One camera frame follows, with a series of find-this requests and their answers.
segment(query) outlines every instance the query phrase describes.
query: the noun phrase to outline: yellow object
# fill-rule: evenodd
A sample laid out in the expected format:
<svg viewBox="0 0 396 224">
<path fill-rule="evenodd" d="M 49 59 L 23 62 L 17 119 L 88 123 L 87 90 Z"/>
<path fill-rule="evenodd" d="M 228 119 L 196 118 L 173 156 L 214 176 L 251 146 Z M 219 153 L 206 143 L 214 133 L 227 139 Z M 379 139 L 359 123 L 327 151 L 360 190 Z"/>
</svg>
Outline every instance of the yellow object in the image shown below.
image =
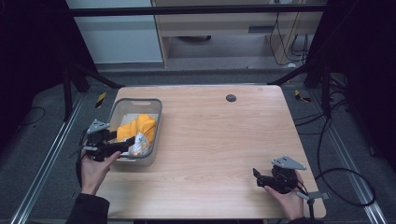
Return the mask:
<svg viewBox="0 0 396 224">
<path fill-rule="evenodd" d="M 132 120 L 131 123 L 121 125 L 117 129 L 117 141 L 121 142 L 125 138 L 130 138 L 136 136 L 137 133 L 142 133 L 147 137 L 149 143 L 152 144 L 156 124 L 157 121 L 150 115 L 140 114 L 137 116 L 137 119 Z"/>
</svg>

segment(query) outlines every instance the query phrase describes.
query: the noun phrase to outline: human hand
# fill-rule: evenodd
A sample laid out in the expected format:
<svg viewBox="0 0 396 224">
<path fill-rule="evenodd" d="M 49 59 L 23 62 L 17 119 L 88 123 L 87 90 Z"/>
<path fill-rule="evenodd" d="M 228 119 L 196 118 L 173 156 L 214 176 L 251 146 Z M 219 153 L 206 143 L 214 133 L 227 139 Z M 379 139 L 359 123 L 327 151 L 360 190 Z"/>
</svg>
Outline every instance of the human hand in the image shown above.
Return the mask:
<svg viewBox="0 0 396 224">
<path fill-rule="evenodd" d="M 89 155 L 85 155 L 85 150 L 81 151 L 81 193 L 96 195 L 100 185 L 105 179 L 110 165 L 120 157 L 121 152 L 117 151 L 105 161 L 94 161 Z"/>
<path fill-rule="evenodd" d="M 297 179 L 303 183 L 300 174 L 296 171 Z M 297 195 L 299 190 L 296 188 L 287 194 L 280 194 L 269 186 L 264 189 L 273 196 L 282 206 L 283 213 L 288 220 L 294 220 L 304 216 L 304 200 Z"/>
</svg>

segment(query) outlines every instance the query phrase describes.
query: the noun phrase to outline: person's arm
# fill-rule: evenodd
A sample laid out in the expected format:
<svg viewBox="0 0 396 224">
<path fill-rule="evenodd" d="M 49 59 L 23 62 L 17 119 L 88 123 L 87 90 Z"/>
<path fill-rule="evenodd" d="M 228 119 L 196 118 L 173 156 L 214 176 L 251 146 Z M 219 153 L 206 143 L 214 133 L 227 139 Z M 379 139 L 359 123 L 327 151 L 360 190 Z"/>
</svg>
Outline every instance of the person's arm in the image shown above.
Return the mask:
<svg viewBox="0 0 396 224">
<path fill-rule="evenodd" d="M 81 193 L 76 198 L 72 212 L 66 224 L 95 223 L 106 224 L 110 203 L 104 198 L 95 196 L 97 190 L 110 170 L 110 165 L 117 160 L 116 152 L 105 161 L 93 161 L 88 155 L 81 159 Z"/>
<path fill-rule="evenodd" d="M 297 171 L 296 174 L 300 185 L 303 183 L 303 179 Z M 304 200 L 297 195 L 296 192 L 299 191 L 297 188 L 287 194 L 280 194 L 269 186 L 265 186 L 264 189 L 280 203 L 283 213 L 290 221 L 289 224 L 312 223 L 310 218 L 304 216 Z M 323 222 L 315 220 L 315 223 L 320 224 Z"/>
</svg>

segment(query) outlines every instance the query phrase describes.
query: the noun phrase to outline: table surface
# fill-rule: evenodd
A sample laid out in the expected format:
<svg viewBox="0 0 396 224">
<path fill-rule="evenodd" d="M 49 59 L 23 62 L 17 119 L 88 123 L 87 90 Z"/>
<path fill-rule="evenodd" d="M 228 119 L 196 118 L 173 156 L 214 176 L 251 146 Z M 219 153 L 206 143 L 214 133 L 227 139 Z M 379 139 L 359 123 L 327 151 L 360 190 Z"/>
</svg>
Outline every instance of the table surface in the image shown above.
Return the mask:
<svg viewBox="0 0 396 224">
<path fill-rule="evenodd" d="M 111 167 L 97 194 L 110 201 L 110 218 L 284 217 L 252 173 L 271 175 L 272 159 L 284 155 L 306 166 L 304 184 L 318 190 L 278 86 L 127 87 L 120 98 L 160 99 L 163 122 L 154 163 Z M 325 214 L 316 200 L 315 216 Z"/>
</svg>

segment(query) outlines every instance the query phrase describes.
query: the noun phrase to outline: clear plastic bin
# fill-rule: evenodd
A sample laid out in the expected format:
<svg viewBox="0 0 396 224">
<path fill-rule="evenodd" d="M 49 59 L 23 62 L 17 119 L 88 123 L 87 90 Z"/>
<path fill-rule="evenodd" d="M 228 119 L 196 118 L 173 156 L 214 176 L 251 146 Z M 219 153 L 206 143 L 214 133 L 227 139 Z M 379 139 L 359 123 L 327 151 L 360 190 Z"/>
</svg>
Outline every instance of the clear plastic bin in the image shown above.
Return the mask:
<svg viewBox="0 0 396 224">
<path fill-rule="evenodd" d="M 149 146 L 148 153 L 142 156 L 122 153 L 119 161 L 128 161 L 133 165 L 141 166 L 151 165 L 154 162 L 157 153 L 159 130 L 161 129 L 162 109 L 163 104 L 158 99 L 122 98 L 113 105 L 108 119 L 108 123 L 110 124 L 109 130 L 111 132 L 116 131 L 123 124 L 130 123 L 139 114 L 148 114 L 157 120 L 154 139 L 151 146 Z"/>
</svg>

